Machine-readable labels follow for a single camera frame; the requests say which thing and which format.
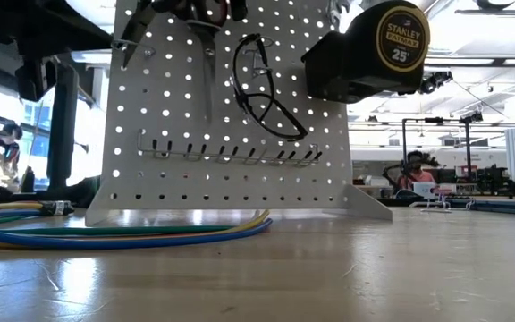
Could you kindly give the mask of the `white metal pegboard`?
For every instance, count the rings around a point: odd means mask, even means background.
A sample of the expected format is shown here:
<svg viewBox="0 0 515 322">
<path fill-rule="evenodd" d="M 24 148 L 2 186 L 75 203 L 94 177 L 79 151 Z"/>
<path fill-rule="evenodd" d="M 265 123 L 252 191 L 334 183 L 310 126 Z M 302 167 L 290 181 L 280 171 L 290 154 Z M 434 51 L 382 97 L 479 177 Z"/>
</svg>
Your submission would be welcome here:
<svg viewBox="0 0 515 322">
<path fill-rule="evenodd" d="M 392 211 L 353 186 L 347 109 L 309 97 L 300 58 L 332 29 L 327 0 L 248 0 L 248 16 L 228 21 L 215 35 L 213 121 L 204 118 L 202 50 L 198 37 L 170 13 L 157 15 L 140 41 L 156 54 L 137 49 L 128 66 L 114 50 L 100 188 L 86 214 L 88 225 L 110 217 L 174 210 L 212 213 L 243 209 L 323 209 L 389 220 Z M 299 141 L 275 137 L 238 107 L 232 85 L 232 56 L 240 40 L 258 33 L 274 44 L 266 50 L 275 97 L 308 131 Z M 252 77 L 250 55 L 241 54 L 238 76 L 248 93 L 267 92 L 266 76 Z M 266 122 L 293 133 L 279 112 Z M 316 165 L 293 166 L 187 162 L 140 156 L 137 134 L 244 148 L 297 148 L 316 144 L 324 155 Z"/>
</svg>

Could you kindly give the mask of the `clear safety glasses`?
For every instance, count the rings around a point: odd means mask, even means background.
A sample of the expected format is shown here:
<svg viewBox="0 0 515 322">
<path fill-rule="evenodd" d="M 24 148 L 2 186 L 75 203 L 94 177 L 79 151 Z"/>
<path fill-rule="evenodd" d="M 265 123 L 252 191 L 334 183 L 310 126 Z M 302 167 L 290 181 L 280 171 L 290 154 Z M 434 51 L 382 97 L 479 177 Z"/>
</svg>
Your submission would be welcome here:
<svg viewBox="0 0 515 322">
<path fill-rule="evenodd" d="M 243 113 L 249 117 L 250 120 L 262 127 L 265 131 L 274 135 L 277 138 L 287 141 L 299 141 L 308 136 L 308 131 L 303 125 L 295 118 L 295 116 L 275 97 L 276 88 L 274 85 L 274 76 L 272 69 L 269 67 L 268 57 L 266 53 L 266 41 L 272 42 L 268 37 L 262 37 L 258 33 L 249 34 L 240 40 L 240 44 L 235 48 L 232 56 L 232 85 L 233 93 L 238 107 Z M 268 83 L 267 92 L 248 93 L 242 86 L 238 76 L 238 62 L 239 56 L 249 51 L 257 55 L 261 60 L 262 66 L 254 68 L 254 72 L 258 75 L 265 75 Z M 261 114 L 256 114 L 253 105 L 250 103 L 252 98 L 259 98 L 266 100 L 265 108 Z M 279 112 L 283 115 L 284 120 L 291 124 L 293 133 L 282 133 L 275 130 L 270 124 L 266 122 L 267 115 L 270 112 Z"/>
</svg>

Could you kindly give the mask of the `maroon handled scissors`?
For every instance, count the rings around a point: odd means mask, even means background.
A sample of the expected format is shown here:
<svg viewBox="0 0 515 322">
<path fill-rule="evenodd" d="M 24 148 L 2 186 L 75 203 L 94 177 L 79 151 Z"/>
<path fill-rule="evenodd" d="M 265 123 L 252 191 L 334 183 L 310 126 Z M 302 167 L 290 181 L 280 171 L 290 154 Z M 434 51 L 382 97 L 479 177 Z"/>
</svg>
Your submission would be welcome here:
<svg viewBox="0 0 515 322">
<path fill-rule="evenodd" d="M 205 120 L 213 121 L 215 96 L 215 35 L 227 21 L 227 0 L 187 0 L 186 20 L 190 30 L 198 37 L 202 50 Z"/>
</svg>

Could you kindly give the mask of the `black handled pliers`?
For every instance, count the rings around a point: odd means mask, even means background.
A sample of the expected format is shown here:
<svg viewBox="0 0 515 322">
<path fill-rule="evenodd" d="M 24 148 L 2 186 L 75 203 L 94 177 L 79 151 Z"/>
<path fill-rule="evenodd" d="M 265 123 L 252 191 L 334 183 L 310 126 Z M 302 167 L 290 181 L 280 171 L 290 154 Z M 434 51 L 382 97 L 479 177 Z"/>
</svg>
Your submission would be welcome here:
<svg viewBox="0 0 515 322">
<path fill-rule="evenodd" d="M 147 32 L 148 25 L 158 13 L 167 13 L 178 7 L 185 0 L 139 0 L 135 12 L 130 17 L 121 39 L 140 43 Z M 125 55 L 122 67 L 126 68 L 132 56 Z"/>
</svg>

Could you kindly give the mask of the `multi prong tool rack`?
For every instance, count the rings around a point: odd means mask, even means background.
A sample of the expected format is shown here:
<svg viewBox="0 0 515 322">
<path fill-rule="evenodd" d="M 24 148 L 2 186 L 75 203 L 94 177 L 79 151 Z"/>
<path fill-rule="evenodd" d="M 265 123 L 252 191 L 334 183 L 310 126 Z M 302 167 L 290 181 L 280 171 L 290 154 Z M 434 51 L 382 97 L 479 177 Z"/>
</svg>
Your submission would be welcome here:
<svg viewBox="0 0 515 322">
<path fill-rule="evenodd" d="M 145 130 L 139 130 L 137 134 L 137 150 L 140 156 L 163 160 L 177 158 L 187 162 L 208 161 L 222 165 L 287 165 L 298 168 L 316 165 L 324 155 L 316 144 L 303 151 L 297 148 L 228 147 L 224 144 L 212 147 L 208 143 L 196 144 L 189 140 L 178 143 L 176 140 L 149 138 Z"/>
</svg>

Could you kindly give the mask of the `black plastic bin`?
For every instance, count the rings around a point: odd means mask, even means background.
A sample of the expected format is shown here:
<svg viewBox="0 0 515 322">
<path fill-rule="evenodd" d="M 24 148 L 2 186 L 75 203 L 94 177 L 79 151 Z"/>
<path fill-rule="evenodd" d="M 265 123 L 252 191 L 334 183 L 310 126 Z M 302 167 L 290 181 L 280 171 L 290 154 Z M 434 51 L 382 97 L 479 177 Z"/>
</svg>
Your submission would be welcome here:
<svg viewBox="0 0 515 322">
<path fill-rule="evenodd" d="M 424 64 L 420 62 L 408 72 L 399 72 L 384 61 L 377 47 L 375 32 L 327 33 L 301 57 L 308 95 L 355 104 L 385 91 L 417 91 Z"/>
</svg>

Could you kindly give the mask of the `person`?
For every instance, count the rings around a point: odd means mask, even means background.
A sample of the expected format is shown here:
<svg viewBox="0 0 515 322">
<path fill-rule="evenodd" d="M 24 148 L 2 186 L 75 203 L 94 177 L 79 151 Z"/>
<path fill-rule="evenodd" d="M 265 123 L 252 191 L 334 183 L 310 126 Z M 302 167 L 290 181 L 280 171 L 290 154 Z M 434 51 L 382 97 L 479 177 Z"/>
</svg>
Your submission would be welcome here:
<svg viewBox="0 0 515 322">
<path fill-rule="evenodd" d="M 11 192 L 20 190 L 19 160 L 21 148 L 19 141 L 23 136 L 21 127 L 15 123 L 6 123 L 0 135 L 0 186 Z"/>
<path fill-rule="evenodd" d="M 395 181 L 397 189 L 412 191 L 415 182 L 435 183 L 434 176 L 422 168 L 423 165 L 438 167 L 440 164 L 435 157 L 419 150 L 413 150 L 407 155 L 407 161 L 408 164 L 404 166 L 404 171 Z"/>
</svg>

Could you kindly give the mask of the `white background container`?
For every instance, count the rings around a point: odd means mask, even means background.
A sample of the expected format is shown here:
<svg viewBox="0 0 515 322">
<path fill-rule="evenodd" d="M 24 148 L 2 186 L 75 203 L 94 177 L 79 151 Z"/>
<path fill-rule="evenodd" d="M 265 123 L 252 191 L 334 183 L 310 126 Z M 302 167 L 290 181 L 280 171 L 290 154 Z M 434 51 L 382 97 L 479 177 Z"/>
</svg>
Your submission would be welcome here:
<svg viewBox="0 0 515 322">
<path fill-rule="evenodd" d="M 436 188 L 435 182 L 414 182 L 412 184 L 413 191 L 423 199 L 435 199 Z"/>
</svg>

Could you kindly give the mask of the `black ceiling spotlight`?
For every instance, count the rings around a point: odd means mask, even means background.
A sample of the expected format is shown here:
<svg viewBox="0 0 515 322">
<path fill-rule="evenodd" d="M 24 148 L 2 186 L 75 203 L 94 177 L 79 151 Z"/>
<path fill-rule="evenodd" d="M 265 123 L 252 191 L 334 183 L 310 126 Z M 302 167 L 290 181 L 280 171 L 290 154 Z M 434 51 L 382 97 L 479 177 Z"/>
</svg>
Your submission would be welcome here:
<svg viewBox="0 0 515 322">
<path fill-rule="evenodd" d="M 425 77 L 419 88 L 419 94 L 431 94 L 441 88 L 445 83 L 453 80 L 451 72 L 432 72 Z"/>
</svg>

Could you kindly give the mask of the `black pole rig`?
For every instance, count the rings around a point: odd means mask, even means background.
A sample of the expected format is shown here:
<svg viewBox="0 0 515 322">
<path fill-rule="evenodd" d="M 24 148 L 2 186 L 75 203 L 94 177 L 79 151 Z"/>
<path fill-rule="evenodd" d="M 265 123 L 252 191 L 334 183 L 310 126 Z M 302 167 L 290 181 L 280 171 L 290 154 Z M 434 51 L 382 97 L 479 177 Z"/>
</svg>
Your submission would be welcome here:
<svg viewBox="0 0 515 322">
<path fill-rule="evenodd" d="M 436 126 L 445 126 L 447 123 L 452 124 L 453 126 L 463 127 L 465 130 L 465 148 L 466 148 L 466 162 L 467 162 L 467 181 L 472 182 L 472 164 L 471 164 L 471 145 L 470 145 L 470 124 L 471 119 L 454 119 L 454 118 L 443 118 L 440 116 L 436 117 L 424 117 L 424 118 L 403 118 L 401 120 L 401 133 L 402 133 L 402 161 L 401 161 L 401 172 L 403 174 L 409 175 L 406 171 L 405 167 L 411 162 L 408 158 L 408 149 L 406 142 L 406 125 L 407 123 L 430 123 Z"/>
</svg>

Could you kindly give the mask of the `small dark bottle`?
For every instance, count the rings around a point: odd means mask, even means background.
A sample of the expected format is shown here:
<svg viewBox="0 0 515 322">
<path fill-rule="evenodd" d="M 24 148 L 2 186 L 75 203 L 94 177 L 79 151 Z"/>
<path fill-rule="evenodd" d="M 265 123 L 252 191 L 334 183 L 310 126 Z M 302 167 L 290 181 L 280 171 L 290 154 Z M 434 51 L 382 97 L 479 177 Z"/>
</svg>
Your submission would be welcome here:
<svg viewBox="0 0 515 322">
<path fill-rule="evenodd" d="M 35 186 L 35 174 L 31 166 L 27 166 L 21 179 L 21 193 L 32 193 Z"/>
</svg>

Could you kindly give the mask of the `black background equipment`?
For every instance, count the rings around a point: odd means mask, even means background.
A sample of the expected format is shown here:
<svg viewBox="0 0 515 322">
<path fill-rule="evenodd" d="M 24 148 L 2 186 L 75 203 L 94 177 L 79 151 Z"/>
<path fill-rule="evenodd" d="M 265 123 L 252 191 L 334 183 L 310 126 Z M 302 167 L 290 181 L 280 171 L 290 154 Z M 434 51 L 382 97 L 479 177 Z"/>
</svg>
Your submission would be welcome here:
<svg viewBox="0 0 515 322">
<path fill-rule="evenodd" d="M 477 171 L 477 189 L 482 195 L 513 198 L 513 181 L 505 167 L 492 165 Z"/>
</svg>

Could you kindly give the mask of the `black upright post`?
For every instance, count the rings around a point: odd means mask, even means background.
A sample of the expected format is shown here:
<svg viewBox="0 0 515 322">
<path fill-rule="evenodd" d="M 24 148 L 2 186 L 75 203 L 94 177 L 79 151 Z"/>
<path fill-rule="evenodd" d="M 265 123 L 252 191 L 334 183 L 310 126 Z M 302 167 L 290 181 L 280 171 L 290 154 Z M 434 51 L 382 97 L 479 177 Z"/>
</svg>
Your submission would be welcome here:
<svg viewBox="0 0 515 322">
<path fill-rule="evenodd" d="M 55 98 L 51 117 L 46 175 L 49 190 L 66 186 L 71 176 L 79 75 L 70 66 L 57 70 Z"/>
</svg>

